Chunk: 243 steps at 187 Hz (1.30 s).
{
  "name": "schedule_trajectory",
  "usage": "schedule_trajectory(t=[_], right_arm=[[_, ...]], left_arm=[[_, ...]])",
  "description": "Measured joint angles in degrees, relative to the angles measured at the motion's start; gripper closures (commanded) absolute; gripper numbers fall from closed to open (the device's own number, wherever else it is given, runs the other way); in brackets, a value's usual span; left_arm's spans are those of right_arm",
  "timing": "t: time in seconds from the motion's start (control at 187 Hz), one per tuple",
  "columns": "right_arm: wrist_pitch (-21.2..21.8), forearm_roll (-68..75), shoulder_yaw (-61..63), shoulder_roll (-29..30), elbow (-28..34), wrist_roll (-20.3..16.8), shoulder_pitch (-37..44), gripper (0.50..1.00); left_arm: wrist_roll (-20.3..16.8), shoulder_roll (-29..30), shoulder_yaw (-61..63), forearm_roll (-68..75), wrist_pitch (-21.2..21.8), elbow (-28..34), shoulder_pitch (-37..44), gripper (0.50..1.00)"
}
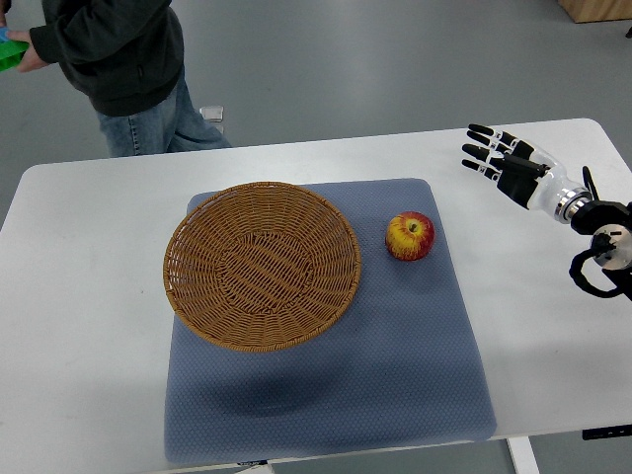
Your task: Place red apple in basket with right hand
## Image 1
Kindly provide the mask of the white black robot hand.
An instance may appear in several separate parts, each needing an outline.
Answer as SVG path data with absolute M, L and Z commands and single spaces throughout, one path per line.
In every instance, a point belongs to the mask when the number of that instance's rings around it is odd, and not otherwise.
M 462 146 L 467 157 L 461 164 L 489 179 L 519 206 L 568 224 L 593 200 L 591 191 L 570 180 L 565 167 L 542 148 L 481 124 L 469 124 L 467 136 L 472 141 Z

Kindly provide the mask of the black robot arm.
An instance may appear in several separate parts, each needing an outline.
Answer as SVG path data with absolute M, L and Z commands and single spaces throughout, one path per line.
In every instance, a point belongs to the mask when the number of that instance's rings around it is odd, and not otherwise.
M 582 174 L 588 195 L 572 203 L 570 225 L 592 239 L 589 247 L 573 258 L 569 275 L 590 295 L 604 299 L 625 295 L 631 299 L 631 203 L 599 199 L 590 168 L 584 166 Z M 614 288 L 601 289 L 588 280 L 583 271 L 588 260 L 600 266 Z

